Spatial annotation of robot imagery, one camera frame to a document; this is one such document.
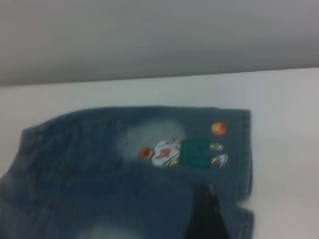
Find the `denim shorts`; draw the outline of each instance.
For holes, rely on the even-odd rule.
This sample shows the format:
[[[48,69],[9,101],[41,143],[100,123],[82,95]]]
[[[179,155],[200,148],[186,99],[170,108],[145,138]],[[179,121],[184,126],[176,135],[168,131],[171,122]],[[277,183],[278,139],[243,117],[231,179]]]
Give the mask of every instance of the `denim shorts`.
[[[250,112],[129,107],[78,111],[23,131],[0,180],[4,239],[183,239],[193,192],[217,195],[231,239],[250,239]]]

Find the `hem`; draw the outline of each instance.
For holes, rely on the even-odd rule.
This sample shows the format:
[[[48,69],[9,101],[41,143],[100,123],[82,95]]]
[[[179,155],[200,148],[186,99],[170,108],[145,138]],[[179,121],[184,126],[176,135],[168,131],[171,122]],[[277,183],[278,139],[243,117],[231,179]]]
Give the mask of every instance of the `hem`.
[[[237,184],[237,201],[246,200],[252,190],[251,114],[243,111],[240,118],[240,148]]]

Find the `black object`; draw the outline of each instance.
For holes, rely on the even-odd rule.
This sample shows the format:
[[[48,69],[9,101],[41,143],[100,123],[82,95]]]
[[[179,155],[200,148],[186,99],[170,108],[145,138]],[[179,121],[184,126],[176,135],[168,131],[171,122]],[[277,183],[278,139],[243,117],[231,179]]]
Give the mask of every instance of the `black object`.
[[[209,187],[194,189],[193,215],[184,239],[229,239],[217,196]]]

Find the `gray wall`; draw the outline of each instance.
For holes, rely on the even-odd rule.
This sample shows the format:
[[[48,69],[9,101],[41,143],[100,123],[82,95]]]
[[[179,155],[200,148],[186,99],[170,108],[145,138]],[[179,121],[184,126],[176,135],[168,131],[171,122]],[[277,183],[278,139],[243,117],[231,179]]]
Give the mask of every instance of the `gray wall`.
[[[0,1],[0,85],[316,66],[315,0]]]

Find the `cartoon character embroidery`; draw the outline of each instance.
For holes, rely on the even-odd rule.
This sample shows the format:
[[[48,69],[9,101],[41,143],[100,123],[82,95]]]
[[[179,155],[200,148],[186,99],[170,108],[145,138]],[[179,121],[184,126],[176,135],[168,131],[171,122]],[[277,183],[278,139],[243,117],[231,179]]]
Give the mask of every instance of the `cartoon character embroidery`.
[[[223,167],[227,160],[227,154],[212,157],[214,152],[222,151],[224,146],[220,143],[209,143],[205,139],[170,139],[159,142],[154,148],[143,148],[140,151],[141,159],[151,159],[157,167],[171,167],[176,164],[193,167],[210,167],[219,163]]]
[[[154,149],[143,148],[140,158],[151,159],[153,165],[157,167],[171,167],[178,162],[180,148],[180,140],[164,140],[159,142]]]

